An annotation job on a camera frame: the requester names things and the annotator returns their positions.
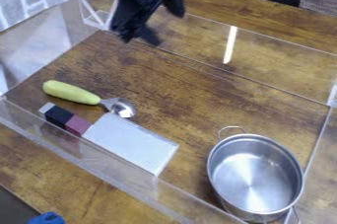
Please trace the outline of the blue object at bottom edge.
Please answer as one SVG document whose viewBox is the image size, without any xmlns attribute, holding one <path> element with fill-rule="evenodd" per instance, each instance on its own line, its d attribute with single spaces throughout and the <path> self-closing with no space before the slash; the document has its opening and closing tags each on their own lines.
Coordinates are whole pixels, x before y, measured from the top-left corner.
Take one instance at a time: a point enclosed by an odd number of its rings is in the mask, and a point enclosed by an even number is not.
<svg viewBox="0 0 337 224">
<path fill-rule="evenodd" d="M 34 217 L 27 224 L 66 224 L 66 220 L 55 212 L 47 212 Z"/>
</svg>

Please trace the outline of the spoon with yellow-green handle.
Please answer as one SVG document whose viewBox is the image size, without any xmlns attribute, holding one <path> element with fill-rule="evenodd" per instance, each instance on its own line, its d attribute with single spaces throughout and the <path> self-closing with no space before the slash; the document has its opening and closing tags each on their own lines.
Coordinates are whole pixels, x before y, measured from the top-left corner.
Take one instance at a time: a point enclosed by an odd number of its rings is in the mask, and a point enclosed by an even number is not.
<svg viewBox="0 0 337 224">
<path fill-rule="evenodd" d="M 136 115 L 138 110 L 134 103 L 125 98 L 103 99 L 90 91 L 58 80 L 50 80 L 43 84 L 45 92 L 61 99 L 91 105 L 103 106 L 110 112 L 125 118 Z"/>
</svg>

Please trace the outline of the stainless steel pot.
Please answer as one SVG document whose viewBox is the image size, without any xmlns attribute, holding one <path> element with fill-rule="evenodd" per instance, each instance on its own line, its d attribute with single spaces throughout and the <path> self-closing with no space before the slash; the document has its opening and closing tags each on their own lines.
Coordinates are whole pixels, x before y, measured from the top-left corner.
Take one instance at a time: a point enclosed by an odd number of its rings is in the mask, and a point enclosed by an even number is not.
<svg viewBox="0 0 337 224">
<path fill-rule="evenodd" d="M 240 126 L 218 132 L 207 176 L 224 209 L 243 221 L 270 224 L 294 209 L 304 192 L 304 172 L 291 151 Z"/>
</svg>

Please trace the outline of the toy cleaver knife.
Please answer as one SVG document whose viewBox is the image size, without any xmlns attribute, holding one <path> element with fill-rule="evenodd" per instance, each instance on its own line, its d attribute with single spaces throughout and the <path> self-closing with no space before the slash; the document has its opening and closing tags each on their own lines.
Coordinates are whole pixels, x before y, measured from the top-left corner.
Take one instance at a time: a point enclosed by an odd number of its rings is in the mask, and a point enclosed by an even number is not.
<svg viewBox="0 0 337 224">
<path fill-rule="evenodd" d="M 39 113 L 55 126 L 83 137 L 155 176 L 162 174 L 178 151 L 176 142 L 111 112 L 95 123 L 54 103 L 46 103 Z"/>
</svg>

